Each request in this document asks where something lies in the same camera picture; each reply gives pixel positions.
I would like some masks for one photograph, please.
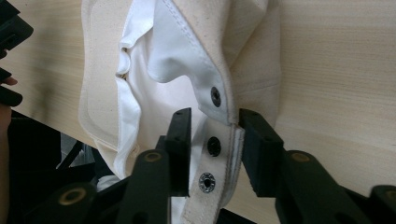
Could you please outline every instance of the cream tote bag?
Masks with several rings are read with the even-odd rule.
[[[276,121],[277,0],[84,0],[82,25],[79,120],[107,165],[130,175],[173,113],[190,107],[190,197],[172,198],[172,223],[216,222],[239,174],[238,109]],[[221,143],[217,157],[206,149],[211,137]],[[216,180],[211,192],[200,189],[204,173]]]

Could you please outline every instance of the wood grain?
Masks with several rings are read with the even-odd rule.
[[[93,145],[78,123],[84,53],[79,1],[10,1],[35,28],[1,66],[19,80],[16,108]],[[367,195],[396,185],[396,2],[281,1],[282,87],[276,130],[339,184]],[[277,223],[244,169],[228,209]]]

